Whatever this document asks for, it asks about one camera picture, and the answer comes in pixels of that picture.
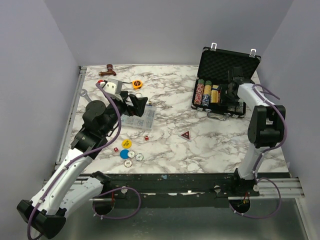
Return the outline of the red gold card deck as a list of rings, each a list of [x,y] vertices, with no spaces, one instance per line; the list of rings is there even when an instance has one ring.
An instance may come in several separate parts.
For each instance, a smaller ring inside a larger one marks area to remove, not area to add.
[[[220,103],[220,92],[216,89],[213,89],[210,93],[210,102],[212,104]]]

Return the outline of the yellow round dealer chip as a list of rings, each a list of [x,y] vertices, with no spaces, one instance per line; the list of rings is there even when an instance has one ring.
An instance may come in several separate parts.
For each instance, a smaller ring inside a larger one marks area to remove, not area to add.
[[[132,146],[132,141],[130,139],[124,139],[121,143],[124,149],[129,149]]]

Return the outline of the blue round dealer chip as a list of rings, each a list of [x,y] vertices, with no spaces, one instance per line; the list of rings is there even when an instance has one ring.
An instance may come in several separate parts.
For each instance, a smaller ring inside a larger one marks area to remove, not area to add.
[[[120,157],[124,160],[128,159],[129,158],[129,150],[128,149],[123,149],[120,151]]]

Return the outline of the white green poker chip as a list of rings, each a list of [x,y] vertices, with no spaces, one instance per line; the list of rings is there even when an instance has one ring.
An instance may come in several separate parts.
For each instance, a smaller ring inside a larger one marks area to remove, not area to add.
[[[135,159],[137,161],[142,161],[144,159],[144,155],[142,153],[138,153],[136,156],[135,156]]]

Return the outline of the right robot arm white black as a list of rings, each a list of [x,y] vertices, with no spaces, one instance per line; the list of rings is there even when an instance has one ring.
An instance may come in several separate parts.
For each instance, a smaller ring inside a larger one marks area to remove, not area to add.
[[[221,103],[231,105],[241,101],[252,111],[247,129],[250,144],[230,183],[230,191],[241,196],[247,192],[248,184],[257,180],[265,155],[284,144],[287,138],[286,108],[268,100],[266,93],[276,99],[279,97],[262,85],[245,78],[240,66],[228,70],[227,75],[227,84],[219,86]]]

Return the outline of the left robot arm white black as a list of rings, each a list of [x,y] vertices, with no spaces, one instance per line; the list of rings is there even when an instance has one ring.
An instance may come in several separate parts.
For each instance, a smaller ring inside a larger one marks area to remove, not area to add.
[[[62,230],[68,216],[86,201],[111,196],[121,190],[121,187],[112,186],[110,177],[96,171],[84,186],[70,191],[83,170],[118,138],[119,133],[113,139],[107,139],[110,132],[121,130],[121,116],[141,117],[148,102],[147,97],[136,97],[127,91],[122,91],[119,99],[113,99],[106,92],[104,96],[108,105],[101,100],[93,100],[86,105],[82,128],[48,182],[30,200],[21,200],[17,205],[16,209],[27,223],[28,239],[32,239],[31,229],[39,232],[37,239],[42,236],[54,238]]]

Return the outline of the clear plastic screw organizer box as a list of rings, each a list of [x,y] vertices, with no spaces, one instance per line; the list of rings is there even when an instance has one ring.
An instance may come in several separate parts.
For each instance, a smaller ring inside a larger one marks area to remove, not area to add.
[[[156,117],[157,108],[151,105],[147,105],[144,109],[144,113],[139,116],[121,116],[122,126],[136,128],[141,130],[151,130]]]

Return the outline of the black poker chip case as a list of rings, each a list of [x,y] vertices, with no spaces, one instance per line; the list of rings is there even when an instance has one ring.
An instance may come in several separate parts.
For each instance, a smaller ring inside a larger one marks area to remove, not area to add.
[[[261,62],[261,57],[257,55],[257,50],[252,48],[249,53],[242,53],[224,49],[218,49],[216,43],[211,46],[205,46],[202,49],[201,58],[196,75],[194,85],[191,108],[197,111],[207,112],[209,116],[213,114],[225,115],[227,118],[242,119],[246,115],[246,104],[244,114],[235,111],[228,111],[228,106],[238,105],[222,105],[220,103],[209,103],[208,106],[202,104],[194,104],[196,95],[196,87],[198,80],[211,81],[212,85],[228,84],[228,70],[231,70],[231,78],[233,78],[233,67],[242,67],[244,83],[252,83],[252,76]]]

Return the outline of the yellow tape measure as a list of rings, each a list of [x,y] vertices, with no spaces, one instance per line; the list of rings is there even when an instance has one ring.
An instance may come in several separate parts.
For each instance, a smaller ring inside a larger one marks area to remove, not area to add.
[[[141,89],[141,88],[142,88],[143,83],[142,83],[141,80],[134,80],[134,81],[132,82],[132,86],[133,86],[133,88],[134,88],[135,90],[138,90],[138,89]]]

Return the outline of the light blue chip row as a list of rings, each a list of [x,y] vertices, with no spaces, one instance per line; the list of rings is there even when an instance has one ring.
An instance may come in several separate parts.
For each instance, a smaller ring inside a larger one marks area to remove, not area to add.
[[[227,110],[231,111],[231,112],[234,112],[236,110],[236,106],[230,105],[230,106],[228,106]]]

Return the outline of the yellow green chip row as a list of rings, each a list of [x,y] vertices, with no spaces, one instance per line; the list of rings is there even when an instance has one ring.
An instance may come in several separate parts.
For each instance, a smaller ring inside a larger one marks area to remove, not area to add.
[[[202,95],[202,102],[201,104],[203,106],[208,106],[211,99],[211,91],[212,91],[212,82],[210,80],[207,80],[204,83],[204,89],[203,89],[203,95]]]

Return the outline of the pink green chip row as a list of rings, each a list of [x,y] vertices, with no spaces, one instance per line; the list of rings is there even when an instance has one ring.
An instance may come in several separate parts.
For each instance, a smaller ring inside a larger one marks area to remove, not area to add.
[[[245,113],[245,104],[243,101],[238,102],[238,106],[235,107],[235,112],[243,115]]]

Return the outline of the red poker chip row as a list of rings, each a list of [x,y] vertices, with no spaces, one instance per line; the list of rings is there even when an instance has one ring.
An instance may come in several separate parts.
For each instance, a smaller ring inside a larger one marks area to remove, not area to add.
[[[205,87],[205,81],[203,79],[199,79],[196,86],[196,92],[194,97],[194,104],[200,105],[202,103],[202,97]]]

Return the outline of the silver wrench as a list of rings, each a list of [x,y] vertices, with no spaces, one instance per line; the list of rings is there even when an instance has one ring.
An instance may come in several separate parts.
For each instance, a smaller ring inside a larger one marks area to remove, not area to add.
[[[79,92],[79,95],[81,97],[83,97],[88,103],[90,103],[92,100],[88,95],[88,91],[86,89],[81,89],[81,91]]]

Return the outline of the white red poker chip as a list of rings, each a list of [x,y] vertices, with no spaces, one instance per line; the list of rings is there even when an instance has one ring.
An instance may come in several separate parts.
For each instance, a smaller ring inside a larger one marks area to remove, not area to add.
[[[126,168],[130,168],[132,165],[133,165],[133,162],[132,162],[130,159],[127,159],[127,160],[124,162],[124,166],[125,166]]]

